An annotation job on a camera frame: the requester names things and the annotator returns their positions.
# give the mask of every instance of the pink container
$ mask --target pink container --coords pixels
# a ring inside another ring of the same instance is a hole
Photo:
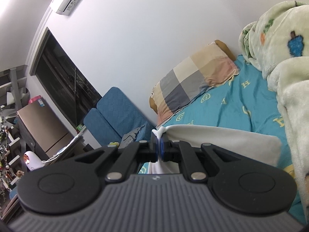
[[[41,97],[42,97],[41,95],[35,96],[34,98],[30,99],[28,103],[31,104],[31,103],[33,103],[34,101],[40,99]]]

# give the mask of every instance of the blue sofa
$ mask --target blue sofa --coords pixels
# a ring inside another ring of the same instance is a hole
[[[134,104],[117,88],[112,87],[84,118],[84,125],[101,146],[121,142],[123,135],[143,126],[136,141],[150,140],[154,126]]]

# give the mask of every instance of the fleece blanket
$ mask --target fleece blanket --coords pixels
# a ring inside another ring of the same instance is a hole
[[[309,213],[309,5],[273,6],[239,37],[244,58],[277,93],[304,213]]]

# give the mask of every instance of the dark window glass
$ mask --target dark window glass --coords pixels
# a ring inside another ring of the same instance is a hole
[[[101,95],[77,69],[49,31],[44,43],[36,62],[35,75],[63,115],[76,127],[82,123],[90,109],[95,107]]]

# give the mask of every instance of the stainless steel refrigerator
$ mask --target stainless steel refrigerator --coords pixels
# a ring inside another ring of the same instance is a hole
[[[26,105],[17,113],[22,138],[42,160],[51,158],[73,139],[43,98]]]

